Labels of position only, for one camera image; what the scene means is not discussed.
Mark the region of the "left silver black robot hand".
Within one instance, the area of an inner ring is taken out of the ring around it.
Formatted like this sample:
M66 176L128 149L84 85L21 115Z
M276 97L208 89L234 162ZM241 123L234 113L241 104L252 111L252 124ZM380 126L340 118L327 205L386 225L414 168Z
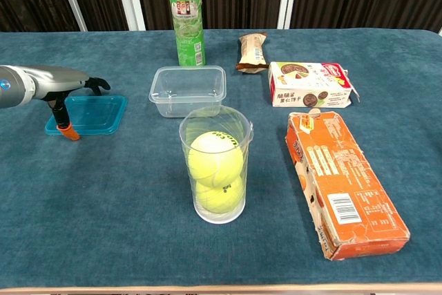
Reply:
M89 88L95 95L101 95L100 88L111 89L109 83L99 77L90 77L85 72L59 66L35 66L28 73L36 84L35 99L48 103L57 123L57 130L69 140L77 141L80 136L70 121L65 99L73 91Z

